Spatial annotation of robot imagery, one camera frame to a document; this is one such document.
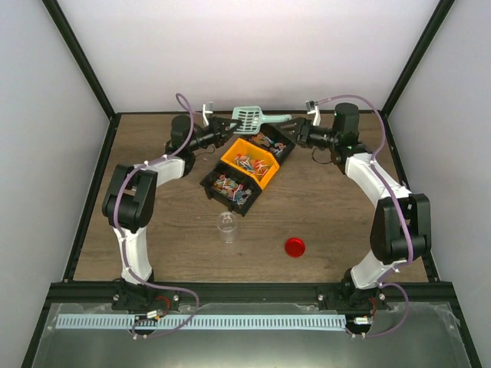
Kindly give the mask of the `orange candy bin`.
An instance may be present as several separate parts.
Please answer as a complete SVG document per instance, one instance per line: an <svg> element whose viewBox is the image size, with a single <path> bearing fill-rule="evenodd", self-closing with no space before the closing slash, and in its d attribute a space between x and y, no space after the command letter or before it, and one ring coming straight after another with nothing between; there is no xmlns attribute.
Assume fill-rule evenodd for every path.
<svg viewBox="0 0 491 368"><path fill-rule="evenodd" d="M220 160L253 179L261 190L266 188L280 169L272 153L242 138L238 138Z"/></svg>

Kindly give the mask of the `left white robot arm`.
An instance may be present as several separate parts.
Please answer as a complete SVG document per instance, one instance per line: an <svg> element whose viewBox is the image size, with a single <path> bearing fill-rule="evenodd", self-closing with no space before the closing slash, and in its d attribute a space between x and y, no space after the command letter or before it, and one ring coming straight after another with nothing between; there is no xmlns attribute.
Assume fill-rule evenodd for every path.
<svg viewBox="0 0 491 368"><path fill-rule="evenodd" d="M153 275L147 252L147 226L158 187L183 178L193 168L196 150L223 146L241 126L240 120L216 116L199 126L191 116L179 115L172 120L170 139L161 157L135 165L116 165L102 212L117 236L121 277L135 284L130 301L139 309L149 309L157 300L156 289L146 283Z"/></svg>

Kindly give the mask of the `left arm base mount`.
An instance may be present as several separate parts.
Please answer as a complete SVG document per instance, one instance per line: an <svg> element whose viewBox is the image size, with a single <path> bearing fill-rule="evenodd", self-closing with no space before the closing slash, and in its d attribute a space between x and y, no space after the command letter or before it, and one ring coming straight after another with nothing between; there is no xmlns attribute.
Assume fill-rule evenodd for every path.
<svg viewBox="0 0 491 368"><path fill-rule="evenodd" d="M142 284L131 284L122 278L113 279L110 285L114 289L112 307L116 311L175 311L180 303L180 291L164 291Z"/></svg>

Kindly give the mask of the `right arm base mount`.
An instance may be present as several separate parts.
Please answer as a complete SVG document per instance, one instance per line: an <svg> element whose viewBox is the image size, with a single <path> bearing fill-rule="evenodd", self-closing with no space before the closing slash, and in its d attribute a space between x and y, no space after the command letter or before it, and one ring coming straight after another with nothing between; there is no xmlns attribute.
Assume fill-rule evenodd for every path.
<svg viewBox="0 0 491 368"><path fill-rule="evenodd" d="M377 306L380 291L377 288L356 288L349 268L338 283L321 284L317 287L318 303L326 310L368 311Z"/></svg>

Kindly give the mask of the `light blue slotted scoop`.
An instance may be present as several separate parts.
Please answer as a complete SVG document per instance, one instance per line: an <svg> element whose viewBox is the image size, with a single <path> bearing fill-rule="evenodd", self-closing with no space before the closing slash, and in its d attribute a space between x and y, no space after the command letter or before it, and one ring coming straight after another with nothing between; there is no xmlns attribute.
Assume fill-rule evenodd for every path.
<svg viewBox="0 0 491 368"><path fill-rule="evenodd" d="M234 126L235 134L255 135L260 131L261 125L267 123L284 123L292 119L289 114L265 115L259 106L235 107L232 111L232 119L241 123Z"/></svg>

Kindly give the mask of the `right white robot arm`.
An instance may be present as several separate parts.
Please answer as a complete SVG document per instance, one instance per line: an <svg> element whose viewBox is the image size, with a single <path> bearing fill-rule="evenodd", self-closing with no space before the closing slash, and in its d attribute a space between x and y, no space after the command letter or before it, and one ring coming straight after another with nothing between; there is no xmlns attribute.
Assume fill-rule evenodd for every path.
<svg viewBox="0 0 491 368"><path fill-rule="evenodd" d="M377 161L377 153L359 139L360 112L353 103L339 103L330 127L321 126L320 111L308 102L313 120L291 117L277 124L288 138L304 148L329 150L331 161L355 182L375 208L370 251L343 277L341 299L357 309L368 291L382 285L390 274L410 265L431 249L430 200L414 194L390 176Z"/></svg>

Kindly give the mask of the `black candy bin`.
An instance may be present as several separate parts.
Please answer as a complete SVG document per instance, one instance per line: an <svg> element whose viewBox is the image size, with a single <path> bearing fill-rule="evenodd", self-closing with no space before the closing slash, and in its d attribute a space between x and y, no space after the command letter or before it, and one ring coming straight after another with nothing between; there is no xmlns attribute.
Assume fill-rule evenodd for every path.
<svg viewBox="0 0 491 368"><path fill-rule="evenodd" d="M263 124L259 132L242 136L253 145L270 152L279 165L282 165L295 148L292 138L274 124Z"/></svg>
<svg viewBox="0 0 491 368"><path fill-rule="evenodd" d="M258 183L247 174L219 161L199 183L208 199L214 199L230 212L246 216L262 194Z"/></svg>

